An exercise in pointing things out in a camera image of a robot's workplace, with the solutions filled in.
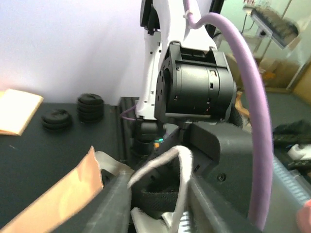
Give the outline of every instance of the brown cardboard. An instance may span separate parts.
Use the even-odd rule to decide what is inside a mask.
[[[42,101],[39,95],[6,90],[0,95],[0,134],[22,135]]]
[[[102,188],[100,167],[95,158],[94,148],[91,147],[76,168],[11,220],[0,232],[50,232],[84,208]]]
[[[243,89],[240,70],[232,54],[226,54],[228,65],[238,89]],[[266,88],[286,88],[299,69],[299,65],[286,60],[255,58]]]

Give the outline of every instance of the cardboard sheet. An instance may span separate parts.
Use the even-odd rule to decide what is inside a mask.
[[[76,168],[11,220],[0,233],[50,232],[84,208],[102,188],[100,167],[91,147]]]
[[[42,101],[42,96],[13,89],[0,94],[0,134],[22,135]]]

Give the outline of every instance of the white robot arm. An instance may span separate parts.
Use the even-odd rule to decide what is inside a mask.
[[[194,15],[201,17],[199,7],[192,7]],[[204,26],[190,29],[185,19],[185,6],[182,0],[143,0],[140,24],[145,27],[145,64],[143,92],[136,105],[137,119],[155,119],[156,81],[165,54],[172,42],[181,47],[207,53],[216,44]]]

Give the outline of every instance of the black table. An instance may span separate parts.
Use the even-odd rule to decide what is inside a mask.
[[[72,128],[45,131],[41,116],[52,109],[66,109]],[[75,104],[43,103],[22,136],[0,135],[0,229],[77,166],[91,146],[124,162],[119,110],[104,110],[101,122],[84,124]]]

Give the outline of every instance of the white wall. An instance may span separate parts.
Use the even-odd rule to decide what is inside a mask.
[[[202,12],[210,0],[200,0]],[[0,0],[0,90],[48,102],[84,92],[110,104],[141,93],[141,0]]]

